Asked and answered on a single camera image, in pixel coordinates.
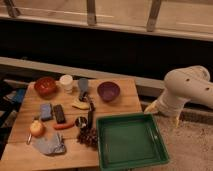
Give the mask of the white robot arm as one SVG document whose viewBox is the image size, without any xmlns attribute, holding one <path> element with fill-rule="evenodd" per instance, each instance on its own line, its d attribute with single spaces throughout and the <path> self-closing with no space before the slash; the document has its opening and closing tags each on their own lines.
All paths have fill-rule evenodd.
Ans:
<svg viewBox="0 0 213 171">
<path fill-rule="evenodd" d="M 171 117 L 175 126 L 185 104 L 189 101 L 213 109 L 213 82 L 210 73 L 203 66 L 190 66 L 169 71 L 164 77 L 164 90 L 148 105 L 144 113 L 158 112 Z"/>
</svg>

